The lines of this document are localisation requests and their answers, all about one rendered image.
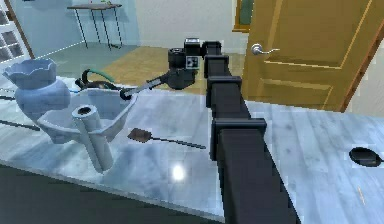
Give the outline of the black object with green loop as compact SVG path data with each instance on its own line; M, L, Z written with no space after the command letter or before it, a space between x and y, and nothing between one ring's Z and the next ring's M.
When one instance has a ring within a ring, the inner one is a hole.
M100 75L101 77L105 78L105 81L90 82L88 80L89 73ZM75 80L75 84L80 88L80 90L85 90L88 88L118 90L118 87L114 85L114 79L111 76L95 69L84 70L81 77Z

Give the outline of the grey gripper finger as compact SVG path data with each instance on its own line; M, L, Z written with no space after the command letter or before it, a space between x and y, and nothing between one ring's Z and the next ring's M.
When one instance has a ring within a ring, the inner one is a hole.
M162 76L156 77L152 80L147 80L143 85L138 86L138 87L133 88L133 89L121 88L120 89L120 97L123 100L130 100L131 96L133 94L139 93L140 91L145 90L145 89L152 89L156 86L162 85L162 84L166 83L167 80L168 80L168 77L166 75L162 75Z

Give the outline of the pale blue-grey bowl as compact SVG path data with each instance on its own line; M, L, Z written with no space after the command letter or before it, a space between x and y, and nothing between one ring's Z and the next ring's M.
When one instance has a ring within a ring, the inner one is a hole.
M90 135L103 136L111 142L123 129L136 100L136 95L125 101L116 90L90 88L72 94L67 108L47 111L37 120L37 124L55 144L71 140L81 143L81 133L74 118L84 118L88 122L100 118L100 125L93 126Z

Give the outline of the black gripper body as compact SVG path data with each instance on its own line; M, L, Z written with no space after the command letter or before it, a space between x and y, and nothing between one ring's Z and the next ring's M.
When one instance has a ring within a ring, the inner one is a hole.
M168 50L168 67L161 81L171 89L182 90L195 83L198 57L187 56L183 48L171 48Z

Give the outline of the pale grey cylinder roll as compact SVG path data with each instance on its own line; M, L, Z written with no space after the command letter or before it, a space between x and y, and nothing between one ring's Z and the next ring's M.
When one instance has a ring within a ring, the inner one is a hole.
M102 134L93 134L93 131L100 131L102 128L97 108L93 105L80 105L72 112L72 118L94 169L99 173L110 169L113 158L106 137Z

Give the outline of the yellow wooden room door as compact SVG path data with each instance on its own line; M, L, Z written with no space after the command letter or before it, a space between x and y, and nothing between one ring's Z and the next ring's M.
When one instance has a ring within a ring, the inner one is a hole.
M383 39L384 0L254 0L243 97L343 112Z

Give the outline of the wooden framed green picture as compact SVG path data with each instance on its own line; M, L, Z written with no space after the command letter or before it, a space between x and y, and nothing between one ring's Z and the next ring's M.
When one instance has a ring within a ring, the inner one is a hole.
M235 17L232 31L248 33L251 24L253 0L235 0L235 2Z

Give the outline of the brown table with black legs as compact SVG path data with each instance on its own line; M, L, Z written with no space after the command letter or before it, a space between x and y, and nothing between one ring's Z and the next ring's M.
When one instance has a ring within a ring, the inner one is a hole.
M79 16L79 10L90 10L91 11L91 16L92 16L92 21L93 21L94 24L96 23L95 16L94 16L94 11L99 11L100 14L101 14L101 17L102 17L103 27L104 27L104 31L105 31L105 35L106 35L106 39L107 39L107 45L108 45L109 49L112 49L112 48L120 49L122 47L122 45L123 45L123 42L122 42L122 37L121 37L121 32L120 32L119 21L118 21L118 18L116 17L117 16L116 9L117 8L121 8L121 7L122 7L121 4L114 4L114 3L111 3L110 1L104 1L103 3L100 3L100 4L88 3L88 4L78 4L78 5L68 6L69 10L74 10L75 11L75 15L76 15L77 21L79 23L81 35L82 35L83 41L85 43L85 46L88 46L88 42L87 42L87 40L85 38L84 29L83 29L83 26L82 26L82 23L81 23L81 20L80 20L80 16ZM119 41L120 41L119 45L115 45L115 44L112 44L110 42L109 34L108 34L108 31L107 31L107 28L106 28L104 11L109 10L109 9L113 10L114 16L116 17L115 21L116 21L117 32L118 32L118 37L119 37ZM95 31L96 31L96 36L99 39L100 35L99 35L99 32L98 32L97 25L95 24L94 27L95 27Z

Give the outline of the white shelf unit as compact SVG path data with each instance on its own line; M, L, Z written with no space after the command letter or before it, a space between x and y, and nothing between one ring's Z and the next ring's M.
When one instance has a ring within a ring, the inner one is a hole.
M0 68L6 68L34 54L10 0L0 0Z

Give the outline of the blue-grey scalloped vase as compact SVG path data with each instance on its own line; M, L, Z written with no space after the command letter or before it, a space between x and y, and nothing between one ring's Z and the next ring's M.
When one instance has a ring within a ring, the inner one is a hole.
M62 110L70 104L67 85L57 78L52 59L29 59L7 67L3 76L16 87L15 100L33 122L50 110Z

